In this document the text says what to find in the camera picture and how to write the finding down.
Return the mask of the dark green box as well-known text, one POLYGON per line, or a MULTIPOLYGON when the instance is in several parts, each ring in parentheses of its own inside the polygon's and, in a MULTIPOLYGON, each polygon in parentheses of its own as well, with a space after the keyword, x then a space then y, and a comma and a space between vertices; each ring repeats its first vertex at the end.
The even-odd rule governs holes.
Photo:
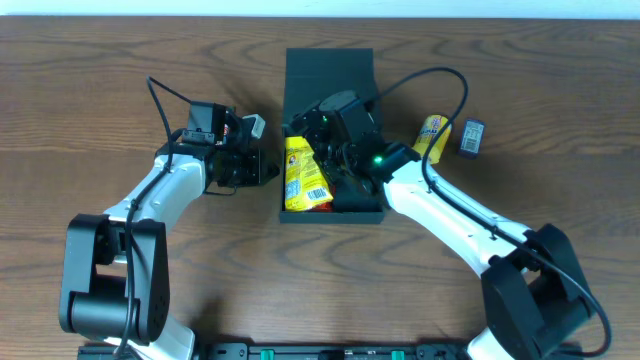
MULTIPOLYGON (((378 93, 371 48, 289 48, 286 51, 285 92, 281 132, 290 135, 294 115, 316 101, 344 90, 363 99, 378 93)), ((330 212, 290 212, 282 209, 282 224, 379 224, 385 210, 369 197, 362 205, 350 200, 347 211, 334 205, 330 212)))

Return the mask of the yellow Hacks candy bag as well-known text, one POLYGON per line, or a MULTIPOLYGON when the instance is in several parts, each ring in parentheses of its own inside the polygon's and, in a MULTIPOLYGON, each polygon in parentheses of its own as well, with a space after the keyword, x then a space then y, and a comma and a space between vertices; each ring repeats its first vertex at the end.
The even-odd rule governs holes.
POLYGON ((307 212, 334 200, 314 152, 302 136, 285 138, 285 210, 307 212))

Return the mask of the red Hacks candy bag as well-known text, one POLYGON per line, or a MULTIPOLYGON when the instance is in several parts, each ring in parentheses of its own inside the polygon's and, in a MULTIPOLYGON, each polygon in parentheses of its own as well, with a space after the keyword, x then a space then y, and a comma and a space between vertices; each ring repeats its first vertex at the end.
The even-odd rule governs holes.
MULTIPOLYGON (((336 195, 336 186, 335 185, 331 185, 329 187, 330 193, 332 196, 336 195)), ((334 204, 332 201, 329 202, 325 202, 323 204, 318 204, 317 206, 314 206, 311 209, 311 212, 326 212, 326 213, 332 213, 334 211, 334 204)))

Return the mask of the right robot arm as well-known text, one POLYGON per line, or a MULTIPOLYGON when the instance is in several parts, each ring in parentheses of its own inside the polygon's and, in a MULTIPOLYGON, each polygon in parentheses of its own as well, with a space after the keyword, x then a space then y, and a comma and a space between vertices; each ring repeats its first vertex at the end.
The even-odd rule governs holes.
POLYGON ((486 328, 464 351, 469 359, 586 358, 568 338, 598 310, 567 236, 505 218, 443 179, 410 146, 383 138, 352 91, 293 114, 288 135, 308 142, 339 190, 384 196, 453 250, 480 278, 486 328))

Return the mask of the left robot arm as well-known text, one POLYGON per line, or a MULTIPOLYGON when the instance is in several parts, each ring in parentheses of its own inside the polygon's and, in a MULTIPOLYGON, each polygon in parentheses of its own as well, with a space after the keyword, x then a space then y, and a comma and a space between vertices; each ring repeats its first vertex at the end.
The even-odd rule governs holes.
POLYGON ((169 313, 167 235, 211 183, 236 190, 278 174, 277 162, 259 148, 165 143, 123 200, 70 221, 58 309, 62 330, 113 345, 115 358, 194 358, 194 331, 169 313))

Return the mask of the yellow Mentos roll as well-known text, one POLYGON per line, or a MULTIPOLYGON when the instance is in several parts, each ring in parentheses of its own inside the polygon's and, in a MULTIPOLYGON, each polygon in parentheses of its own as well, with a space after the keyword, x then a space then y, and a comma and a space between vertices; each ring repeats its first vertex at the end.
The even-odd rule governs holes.
MULTIPOLYGON (((448 118, 443 115, 430 115, 428 116, 420 129, 418 137, 413 145, 413 149, 420 154, 421 157, 424 157, 426 154, 426 150, 430 145, 433 138, 437 135, 437 133, 444 127, 447 123, 448 118)), ((444 152, 446 143, 448 141, 449 135, 451 133, 452 126, 449 125, 442 135, 435 142, 435 145, 430 150, 428 154, 429 163, 437 164, 440 161, 441 155, 444 152)))

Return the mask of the small dark blue box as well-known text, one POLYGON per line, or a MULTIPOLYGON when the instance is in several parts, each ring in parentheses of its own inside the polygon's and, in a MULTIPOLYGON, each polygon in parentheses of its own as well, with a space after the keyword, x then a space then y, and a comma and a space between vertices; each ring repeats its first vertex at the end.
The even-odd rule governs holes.
POLYGON ((469 159, 475 159, 479 155, 485 129, 484 122, 468 118, 464 124, 458 154, 469 159))

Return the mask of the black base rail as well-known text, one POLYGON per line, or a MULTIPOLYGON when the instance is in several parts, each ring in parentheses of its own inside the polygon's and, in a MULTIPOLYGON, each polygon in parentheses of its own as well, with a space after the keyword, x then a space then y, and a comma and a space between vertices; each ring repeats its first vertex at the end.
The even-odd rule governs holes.
POLYGON ((463 360, 469 359, 465 346, 423 344, 414 346, 258 346, 219 343, 207 349, 214 360, 463 360))

